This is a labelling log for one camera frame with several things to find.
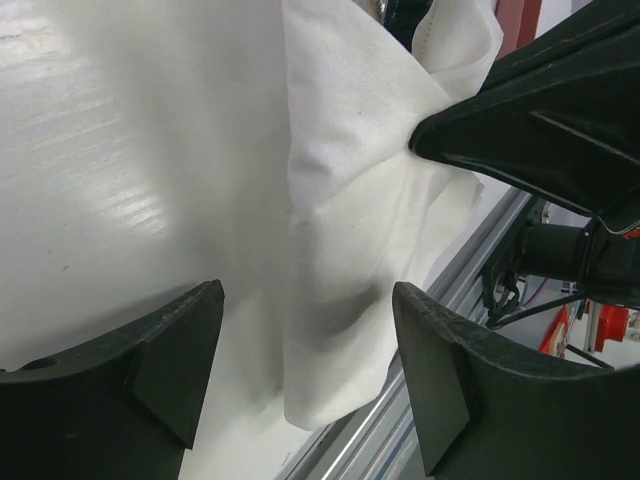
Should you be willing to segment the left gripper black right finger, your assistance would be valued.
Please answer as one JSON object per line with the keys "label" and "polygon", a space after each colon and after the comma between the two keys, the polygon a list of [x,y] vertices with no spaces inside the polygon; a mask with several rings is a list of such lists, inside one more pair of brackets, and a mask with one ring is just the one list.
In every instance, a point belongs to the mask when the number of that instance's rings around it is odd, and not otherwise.
{"label": "left gripper black right finger", "polygon": [[430,327],[464,353],[476,400],[472,422],[436,479],[635,479],[639,369],[591,367],[542,354],[475,325]]}

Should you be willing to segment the dark handled steak knife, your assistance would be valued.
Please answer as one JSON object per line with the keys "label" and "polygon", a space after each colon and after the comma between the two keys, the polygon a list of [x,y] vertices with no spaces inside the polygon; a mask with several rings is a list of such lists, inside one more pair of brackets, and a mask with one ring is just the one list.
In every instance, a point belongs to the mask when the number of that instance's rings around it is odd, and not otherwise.
{"label": "dark handled steak knife", "polygon": [[433,3],[433,0],[375,0],[373,5],[383,27],[411,52],[416,29]]}

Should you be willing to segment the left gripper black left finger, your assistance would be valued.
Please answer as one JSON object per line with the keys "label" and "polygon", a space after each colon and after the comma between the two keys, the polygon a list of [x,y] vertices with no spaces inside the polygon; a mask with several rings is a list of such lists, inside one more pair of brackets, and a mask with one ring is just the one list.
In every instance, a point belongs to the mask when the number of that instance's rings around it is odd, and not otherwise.
{"label": "left gripper black left finger", "polygon": [[223,311],[221,282],[203,282],[131,323],[2,373],[2,478],[178,478]]}

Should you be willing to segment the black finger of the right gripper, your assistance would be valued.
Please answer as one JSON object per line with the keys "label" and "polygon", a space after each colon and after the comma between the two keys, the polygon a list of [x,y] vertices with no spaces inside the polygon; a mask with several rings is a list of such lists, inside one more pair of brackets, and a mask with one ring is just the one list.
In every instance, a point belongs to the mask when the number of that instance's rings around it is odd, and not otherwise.
{"label": "black finger of the right gripper", "polygon": [[639,216],[639,5],[594,1],[414,130],[420,157],[602,220]]}

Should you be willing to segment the white paper napkin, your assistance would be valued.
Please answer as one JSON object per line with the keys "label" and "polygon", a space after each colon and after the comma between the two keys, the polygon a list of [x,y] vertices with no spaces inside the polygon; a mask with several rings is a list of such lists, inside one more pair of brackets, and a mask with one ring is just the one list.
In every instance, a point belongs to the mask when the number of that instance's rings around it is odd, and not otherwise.
{"label": "white paper napkin", "polygon": [[488,1],[436,1],[406,50],[370,1],[284,1],[290,144],[267,192],[283,211],[267,237],[253,309],[285,347],[342,356],[359,335],[392,358],[384,300],[423,284],[482,198],[471,172],[408,147],[418,123],[475,96],[502,43]]}

